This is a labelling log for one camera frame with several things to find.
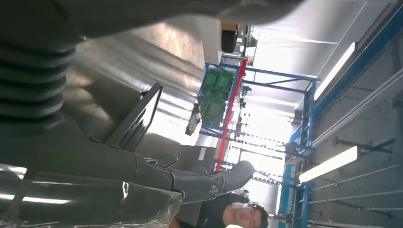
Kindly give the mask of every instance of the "fluorescent light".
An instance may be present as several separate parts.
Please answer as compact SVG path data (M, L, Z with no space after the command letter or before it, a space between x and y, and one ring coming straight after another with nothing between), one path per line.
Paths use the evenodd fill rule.
M315 179L316 177L322 176L330 171L333 171L344 165L347 165L348 163L357 160L357 158L358 158L358 148L355 146L325 161L324 163L302 173L299 176L299 181L301 183L310 181L312 179Z
M1 193L0 193L0 199L13 200L13 199L14 199L14 195L1 194ZM36 197L24 197L24 199L23 199L22 201L35 202L35 203L64 204L64 203L70 202L71 200L63 200L63 199L45 199L45 198L36 198Z
M319 98L319 96L323 93L325 88L330 84L330 82L333 80L333 78L336 76L336 74L339 72L341 67L343 67L344 63L347 62L348 58L354 53L356 48L355 42L353 42L350 47L345 51L345 53L341 56L339 61L335 64L333 69L330 71L330 73L327 75L327 77L323 80L323 82L320 84L319 88L315 92L315 100Z

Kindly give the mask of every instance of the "red rail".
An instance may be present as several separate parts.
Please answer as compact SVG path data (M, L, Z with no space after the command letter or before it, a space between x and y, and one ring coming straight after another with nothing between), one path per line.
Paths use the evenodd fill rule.
M220 169L222 155L224 154L225 141L227 140L227 135L228 135L228 125L230 124L230 120L231 120L232 107L234 106L234 101L235 101L235 97L237 96L237 92L238 92L238 89L240 86L240 81L242 79L243 74L245 73L245 67L246 67L246 61L243 61L242 65L240 66L240 71L239 71L237 81L235 84L234 93L233 93L233 96L230 98L231 99L230 105L229 105L229 108L226 113L226 115L228 115L228 117L226 118L226 121L224 123L224 129L222 131L222 140L221 140L221 145L220 145L220 151L218 153L217 166L215 167L216 171L218 171Z

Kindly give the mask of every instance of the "metal rod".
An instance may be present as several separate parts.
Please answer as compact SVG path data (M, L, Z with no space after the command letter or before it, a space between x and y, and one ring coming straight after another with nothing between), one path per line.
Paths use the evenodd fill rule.
M383 153L392 153L391 150L387 150L387 149L383 149L383 147L388 146L391 144L390 141L387 141L387 143L382 143L380 145L377 146L370 146L370 145L366 145L366 144L361 144L361 143L357 143L357 142L351 142L351 141L347 141L347 140L340 140L340 139L336 139L336 144L342 144L345 146L359 146L361 147L361 149L364 149L366 151L379 151L379 152L383 152Z
M242 56L233 56L233 55L228 55L228 54L222 54L221 55L222 58L229 58L229 59L235 59L235 60L240 60L240 61L247 61L248 58L246 57L242 57Z
M294 79L289 79L289 80L282 80L282 81L277 81L277 82L269 82L269 83L266 83L267 85L274 85L274 84L280 84L280 83L286 83L286 82L295 82L295 81L300 81L301 79L296 79L296 78L294 78Z
M391 140L388 140L388 141L386 141L386 142L383 142L383 143L381 143L381 144L379 144L379 145L377 145L377 146L374 146L374 147L372 148L372 150L369 150L368 152L362 154L361 156L367 155L367 154L369 154L369 153L371 153L371 152L374 152L374 151L381 151L381 149L382 149L383 147L388 146L388 145L394 143L395 141L396 141L396 139L391 139Z
M309 204L335 202L335 201L340 201L340 200L353 200L353 199L361 199L361 198L368 198L368 197L374 197L374 196L386 196L386 195L394 195L394 194L401 194L401 193L403 193L403 190L384 191L384 192L365 194L365 195L359 195L359 196L347 196L347 197L341 197L341 198L312 201L312 202L309 202Z
M355 179L358 179L358 178L361 178L361 177L366 177L366 176L375 174L377 172L383 172L383 171L386 171L386 170L389 170L389 169L396 168L398 166L399 165L392 165L392 166L389 166L389 167L386 167L386 168L383 168L383 169L380 169L380 170L376 170L376 171L369 172L369 173L366 173L366 174L363 174L363 175L359 175L359 176L352 177L352 178L349 178L349 179L346 179L346 180L342 180L342 181L339 181L338 183L328 184L328 185L313 189L312 191L316 191L316 190L319 190L319 189L324 189L324 188L327 188L327 187L330 187L330 186L333 186L333 185L336 185L336 184L340 184L340 183L347 182L347 181L352 181L352 180L355 180Z
M316 82L312 82L312 86L310 89L310 92L308 94L309 96L309 129L308 129L308 142L307 146L312 146L312 142L314 140L314 111L315 111L315 92L316 92Z
M403 210L403 208L363 208L362 210Z
M364 209L364 207L361 207L361 206L358 206L358 205L355 205L355 204L351 204L351 203L342 202L342 201L335 201L335 202L332 202L332 203L336 203L336 204L339 204L339 205L342 205L342 206L345 206L345 207L353 208L353 209L356 209L356 210L359 210L359 211L363 211L363 209ZM378 211L378 210L372 210L371 212L379 214L379 215L387 216L388 219L391 217L391 214L388 213L388 212L383 212L383 211Z
M310 196L310 187L306 185L304 187L304 202L302 202L302 221L301 227L308 227L308 219L309 219L309 196Z
M311 81L311 82L320 81L320 79L318 79L316 77L307 76L307 75L287 74L287 73L274 72L274 71L269 71L269 70L254 69L254 68L250 68L250 67L245 68L245 70L246 71L257 72L257 73L269 74L269 75L278 75L278 76L283 76L283 77L296 78L296 79L307 80L307 81Z
M256 86L263 86L263 87L273 88L273 89L281 89L281 90L300 93L300 94L305 94L306 93L305 90L287 88L287 87L282 87L282 86L277 86L277 85L268 85L266 83L252 82L252 81L247 81L247 80L242 80L242 83L256 85Z

